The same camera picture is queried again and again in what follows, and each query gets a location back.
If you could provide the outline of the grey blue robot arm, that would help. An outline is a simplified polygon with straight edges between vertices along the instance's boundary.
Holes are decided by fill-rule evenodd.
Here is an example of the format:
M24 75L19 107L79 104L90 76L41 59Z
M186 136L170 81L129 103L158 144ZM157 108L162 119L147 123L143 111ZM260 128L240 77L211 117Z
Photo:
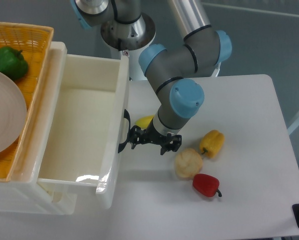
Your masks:
M230 37L214 30L198 0L169 1L183 45L168 51L153 44L156 28L153 20L142 12L138 0L73 0L72 9L84 29L99 25L101 37L122 54L137 51L138 64L160 101L160 107L145 129L129 126L122 151L154 144L162 154L176 152L182 144L179 131L198 112L204 101L203 89L192 76L218 67L232 53Z

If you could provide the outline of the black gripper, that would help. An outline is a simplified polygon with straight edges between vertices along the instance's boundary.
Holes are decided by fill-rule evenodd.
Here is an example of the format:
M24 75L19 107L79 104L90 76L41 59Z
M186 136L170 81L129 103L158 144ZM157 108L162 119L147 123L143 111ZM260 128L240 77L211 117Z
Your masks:
M139 144L154 144L161 146L160 155L166 152L177 152L182 145L182 136L177 134L172 136L171 133L162 135L159 133L153 123L150 123L145 130L134 125L128 132L128 142L131 144L131 149L134 150Z

